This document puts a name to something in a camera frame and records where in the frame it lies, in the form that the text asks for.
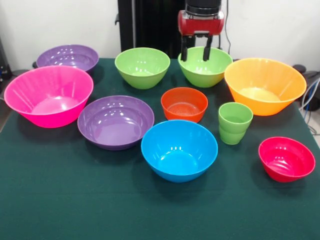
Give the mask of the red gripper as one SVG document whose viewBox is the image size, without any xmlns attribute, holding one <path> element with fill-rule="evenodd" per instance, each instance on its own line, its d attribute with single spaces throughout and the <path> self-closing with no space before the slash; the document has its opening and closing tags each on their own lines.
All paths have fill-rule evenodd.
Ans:
<svg viewBox="0 0 320 240">
<path fill-rule="evenodd" d="M 222 32 L 225 23 L 225 15 L 222 11 L 209 16 L 196 16 L 188 14 L 185 10 L 178 12 L 178 30 L 181 37 L 181 61 L 185 62 L 188 56 L 187 36 L 209 35 L 203 50 L 203 61 L 210 58 L 212 36 L 217 36 Z"/>
</svg>

